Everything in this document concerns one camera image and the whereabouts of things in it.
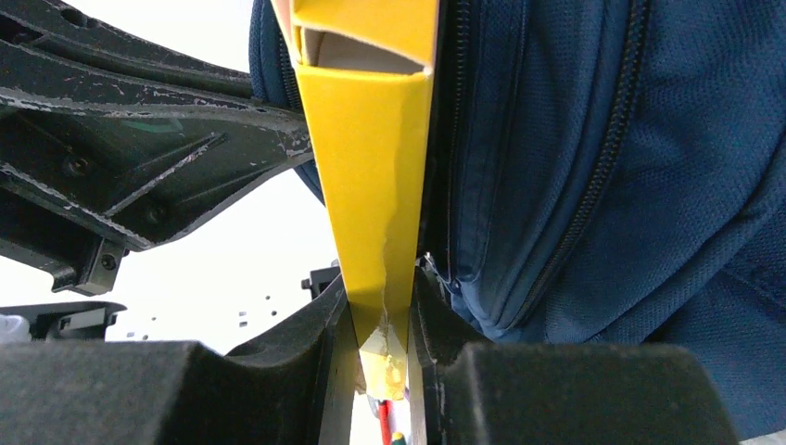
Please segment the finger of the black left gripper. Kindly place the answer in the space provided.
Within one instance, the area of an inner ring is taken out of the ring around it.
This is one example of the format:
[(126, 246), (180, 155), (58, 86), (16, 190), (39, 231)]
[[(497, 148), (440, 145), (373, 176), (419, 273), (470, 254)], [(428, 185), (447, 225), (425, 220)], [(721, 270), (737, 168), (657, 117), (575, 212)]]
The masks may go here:
[(57, 292), (109, 292), (125, 253), (312, 157), (303, 116), (254, 99), (245, 73), (61, 1), (1, 5), (1, 254)]

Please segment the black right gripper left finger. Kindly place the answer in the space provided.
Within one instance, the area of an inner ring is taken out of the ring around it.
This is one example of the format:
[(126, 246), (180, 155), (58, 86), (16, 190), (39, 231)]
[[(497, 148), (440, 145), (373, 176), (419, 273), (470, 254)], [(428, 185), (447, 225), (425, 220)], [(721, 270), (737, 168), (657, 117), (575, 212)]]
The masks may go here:
[(220, 355), (197, 342), (1, 348), (5, 444), (346, 444), (356, 351), (340, 279)]

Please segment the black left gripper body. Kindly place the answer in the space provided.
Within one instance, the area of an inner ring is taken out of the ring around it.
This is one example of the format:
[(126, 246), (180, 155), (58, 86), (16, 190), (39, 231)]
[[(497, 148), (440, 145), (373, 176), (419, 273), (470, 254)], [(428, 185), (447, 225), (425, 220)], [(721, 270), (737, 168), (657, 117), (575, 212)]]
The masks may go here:
[(112, 290), (125, 254), (124, 248), (89, 248), (78, 260), (65, 261), (27, 248), (3, 248), (3, 257), (49, 273), (54, 292), (71, 291), (85, 299), (5, 306), (1, 313), (26, 321), (33, 340), (103, 339), (126, 307), (95, 297)]

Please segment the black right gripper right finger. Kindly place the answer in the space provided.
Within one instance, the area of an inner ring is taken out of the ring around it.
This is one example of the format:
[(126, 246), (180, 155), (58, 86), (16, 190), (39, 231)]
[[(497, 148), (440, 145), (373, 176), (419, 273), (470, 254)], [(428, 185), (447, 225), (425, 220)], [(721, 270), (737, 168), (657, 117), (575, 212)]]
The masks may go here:
[(493, 343), (417, 270), (409, 380), (415, 444), (734, 444), (715, 388), (668, 345)]

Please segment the navy blue student backpack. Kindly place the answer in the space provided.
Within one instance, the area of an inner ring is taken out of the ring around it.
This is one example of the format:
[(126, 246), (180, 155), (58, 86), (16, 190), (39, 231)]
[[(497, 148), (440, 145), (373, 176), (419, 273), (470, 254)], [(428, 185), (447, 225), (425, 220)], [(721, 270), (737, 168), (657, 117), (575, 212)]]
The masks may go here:
[(785, 428), (785, 5), (452, 1), (421, 247), (498, 341), (678, 344)]

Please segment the colourful crayon box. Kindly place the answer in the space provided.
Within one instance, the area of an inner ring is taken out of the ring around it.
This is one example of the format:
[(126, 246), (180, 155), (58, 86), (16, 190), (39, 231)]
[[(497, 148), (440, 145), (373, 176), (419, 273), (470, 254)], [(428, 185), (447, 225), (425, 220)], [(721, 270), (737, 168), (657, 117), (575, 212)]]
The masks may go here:
[(439, 4), (276, 1), (298, 83), (367, 393), (407, 383)]

